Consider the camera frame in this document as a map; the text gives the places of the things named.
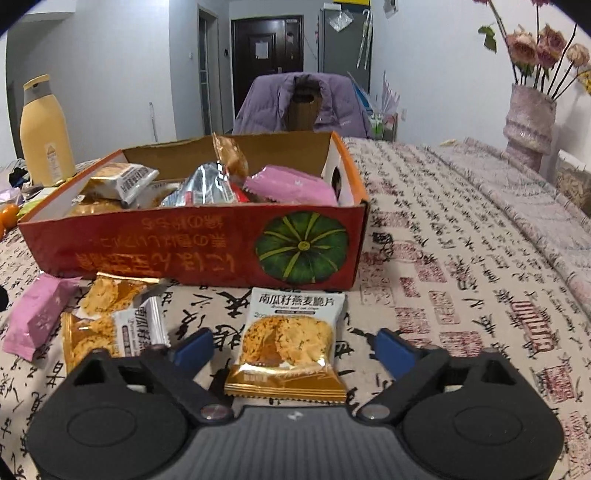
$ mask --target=green pumpkin illustration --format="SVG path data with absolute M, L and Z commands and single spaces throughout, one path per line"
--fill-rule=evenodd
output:
M 320 283 L 347 259 L 349 235 L 338 220 L 316 212 L 294 212 L 270 221 L 256 241 L 267 275 L 294 285 Z

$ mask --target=yellow thermos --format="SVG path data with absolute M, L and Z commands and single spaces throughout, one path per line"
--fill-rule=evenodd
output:
M 27 82 L 24 90 L 22 152 L 33 183 L 50 187 L 74 176 L 76 171 L 66 119 L 51 92 L 49 75 Z

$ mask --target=dark brown door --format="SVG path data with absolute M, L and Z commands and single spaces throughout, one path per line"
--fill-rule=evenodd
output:
M 232 22 L 236 115 L 256 77 L 304 71 L 303 21 L 304 17 L 281 17 Z

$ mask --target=thermos lid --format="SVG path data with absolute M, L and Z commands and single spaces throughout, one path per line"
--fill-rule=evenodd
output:
M 51 95 L 51 87 L 49 85 L 49 75 L 41 75 L 40 77 L 29 80 L 22 87 L 25 91 L 24 104 L 27 105 L 33 100 Z

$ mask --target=pink vase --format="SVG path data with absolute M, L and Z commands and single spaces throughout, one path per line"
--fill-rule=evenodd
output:
M 513 85 L 511 105 L 503 133 L 505 152 L 532 170 L 540 171 L 542 157 L 551 152 L 556 102 L 539 90 Z

